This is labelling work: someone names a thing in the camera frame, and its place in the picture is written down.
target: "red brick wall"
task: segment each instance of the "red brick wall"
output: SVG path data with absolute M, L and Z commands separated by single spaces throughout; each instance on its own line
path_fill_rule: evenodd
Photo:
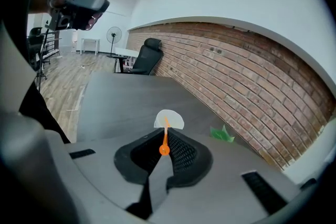
M 127 48 L 139 50 L 149 37 L 162 40 L 156 75 L 173 77 L 278 168 L 307 150 L 335 108 L 303 60 L 259 34 L 173 23 L 130 31 Z

